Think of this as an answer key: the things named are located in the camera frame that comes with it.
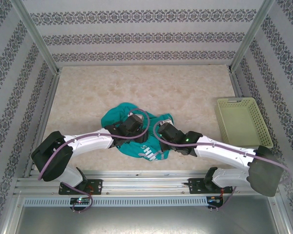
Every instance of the patterned wallpaper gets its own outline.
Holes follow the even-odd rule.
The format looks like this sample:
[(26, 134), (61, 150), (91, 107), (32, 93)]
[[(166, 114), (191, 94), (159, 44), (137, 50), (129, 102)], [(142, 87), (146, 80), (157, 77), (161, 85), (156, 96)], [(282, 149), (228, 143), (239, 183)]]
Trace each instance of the patterned wallpaper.
[[(293, 172), (293, 0), (274, 3), (236, 75), (243, 95), (257, 101), (274, 154)], [(293, 178), (280, 190), (293, 225)]]
[(229, 65), (262, 0), (23, 2), (62, 67)]
[(0, 224), (33, 148), (53, 74), (8, 0), (0, 0)]

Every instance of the teal cloth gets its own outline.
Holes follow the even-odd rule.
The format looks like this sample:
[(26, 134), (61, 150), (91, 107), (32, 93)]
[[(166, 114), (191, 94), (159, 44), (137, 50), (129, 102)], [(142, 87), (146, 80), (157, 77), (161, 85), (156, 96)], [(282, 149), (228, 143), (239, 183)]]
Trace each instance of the teal cloth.
[[(136, 105), (131, 103), (122, 103), (119, 106), (109, 110), (105, 116), (101, 119), (102, 127), (107, 125), (116, 123), (118, 121), (124, 122), (128, 118), (129, 111), (132, 109), (138, 108)], [(147, 127), (147, 117), (141, 111), (134, 111), (134, 114), (140, 114), (144, 116), (143, 120), (143, 129)], [(165, 119), (171, 119), (173, 122), (172, 116), (170, 114), (161, 115), (156, 117), (148, 112), (150, 117), (150, 127), (148, 130), (148, 139), (144, 143), (137, 143), (131, 141), (129, 144), (123, 144), (119, 151), (125, 155), (129, 155), (132, 157), (143, 157), (146, 160), (154, 161), (154, 160), (163, 160), (168, 158), (169, 151), (162, 152), (160, 147), (160, 142), (155, 138), (153, 134), (153, 127), (156, 122)]]

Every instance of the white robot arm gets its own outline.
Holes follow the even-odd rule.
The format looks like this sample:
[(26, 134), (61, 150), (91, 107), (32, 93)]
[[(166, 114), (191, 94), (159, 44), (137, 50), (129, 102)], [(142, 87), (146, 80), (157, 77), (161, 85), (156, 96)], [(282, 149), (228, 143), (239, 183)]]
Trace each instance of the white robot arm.
[[(62, 136), (58, 131), (53, 132), (33, 152), (32, 158), (44, 181), (57, 179), (83, 191), (87, 180), (78, 168), (67, 165), (69, 160), (92, 150), (119, 147), (133, 140), (133, 136), (141, 135), (142, 124), (141, 116), (130, 115), (124, 123), (109, 125), (90, 134)], [(274, 196), (283, 170), (271, 164), (271, 161), (277, 160), (266, 147), (260, 146), (257, 150), (245, 149), (192, 131), (183, 134), (169, 120), (161, 123), (157, 133), (161, 136), (159, 138), (155, 133), (162, 151), (175, 150), (184, 155), (212, 158), (235, 168), (210, 168), (204, 183), (211, 192), (227, 186), (251, 186), (260, 194)], [(143, 143), (147, 137), (148, 134), (144, 134), (134, 141)], [(259, 157), (267, 159), (270, 163), (256, 159)]]

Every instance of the gray metal floor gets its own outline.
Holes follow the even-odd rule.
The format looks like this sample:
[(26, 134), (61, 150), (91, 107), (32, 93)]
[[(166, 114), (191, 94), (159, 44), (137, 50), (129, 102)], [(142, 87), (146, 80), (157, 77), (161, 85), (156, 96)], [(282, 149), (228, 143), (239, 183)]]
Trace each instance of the gray metal floor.
[(276, 234), (263, 196), (234, 196), (222, 211), (205, 207), (24, 207), (18, 234)]

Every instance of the plastic basket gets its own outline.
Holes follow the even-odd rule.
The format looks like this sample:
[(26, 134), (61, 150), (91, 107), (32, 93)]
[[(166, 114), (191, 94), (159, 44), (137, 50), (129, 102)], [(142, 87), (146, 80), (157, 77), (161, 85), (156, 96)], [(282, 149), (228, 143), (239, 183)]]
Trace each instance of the plastic basket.
[(273, 147), (268, 128), (252, 97), (218, 99), (215, 112), (224, 143), (244, 148)]

